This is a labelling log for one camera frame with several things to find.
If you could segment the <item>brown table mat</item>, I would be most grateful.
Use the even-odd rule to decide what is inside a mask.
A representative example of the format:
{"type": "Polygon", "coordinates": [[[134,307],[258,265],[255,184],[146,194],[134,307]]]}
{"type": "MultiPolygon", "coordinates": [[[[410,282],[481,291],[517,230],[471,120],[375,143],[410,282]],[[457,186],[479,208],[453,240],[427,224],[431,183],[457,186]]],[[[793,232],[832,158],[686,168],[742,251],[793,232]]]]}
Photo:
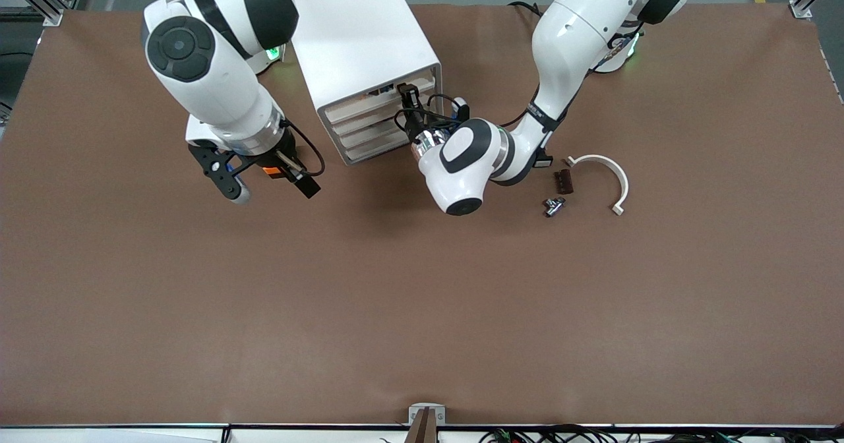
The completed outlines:
{"type": "Polygon", "coordinates": [[[587,79],[601,154],[443,214],[412,154],[346,166],[298,65],[262,83],[328,160],[247,205],[187,151],[140,13],[46,28],[0,141],[0,425],[844,422],[844,105],[786,5],[687,5],[587,79]]]}

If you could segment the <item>white curved plastic clip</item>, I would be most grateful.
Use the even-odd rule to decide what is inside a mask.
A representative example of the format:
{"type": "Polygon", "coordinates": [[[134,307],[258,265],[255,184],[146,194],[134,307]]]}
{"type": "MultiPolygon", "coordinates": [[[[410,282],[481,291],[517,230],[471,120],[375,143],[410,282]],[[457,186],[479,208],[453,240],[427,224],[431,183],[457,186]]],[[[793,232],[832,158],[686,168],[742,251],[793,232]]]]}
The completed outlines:
{"type": "Polygon", "coordinates": [[[602,164],[614,173],[616,179],[618,179],[618,182],[620,183],[620,197],[618,197],[614,205],[611,206],[611,210],[618,216],[623,215],[624,203],[630,193],[630,181],[625,173],[625,170],[623,170],[623,167],[621,167],[621,165],[615,160],[612,160],[612,158],[599,154],[587,154],[577,158],[569,156],[566,158],[566,164],[569,167],[575,167],[576,165],[587,162],[602,164]]]}

